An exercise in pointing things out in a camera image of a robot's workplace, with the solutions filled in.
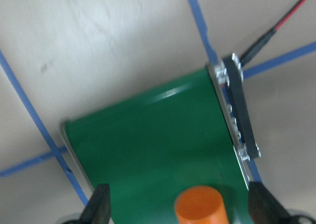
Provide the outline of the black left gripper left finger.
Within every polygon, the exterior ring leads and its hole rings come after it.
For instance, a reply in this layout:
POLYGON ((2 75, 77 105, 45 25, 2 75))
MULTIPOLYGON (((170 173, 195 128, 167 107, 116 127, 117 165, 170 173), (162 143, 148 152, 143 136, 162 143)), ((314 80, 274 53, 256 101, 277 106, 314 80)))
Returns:
POLYGON ((108 224, 111 218, 111 197, 109 184, 98 185, 84 211, 80 224, 108 224))

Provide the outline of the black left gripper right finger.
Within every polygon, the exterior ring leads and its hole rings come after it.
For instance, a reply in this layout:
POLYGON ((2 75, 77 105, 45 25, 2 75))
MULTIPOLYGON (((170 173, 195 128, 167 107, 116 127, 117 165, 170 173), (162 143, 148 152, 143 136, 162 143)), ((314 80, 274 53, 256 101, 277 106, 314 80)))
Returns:
POLYGON ((283 224, 291 215, 258 181, 248 186, 248 212, 255 224, 283 224))

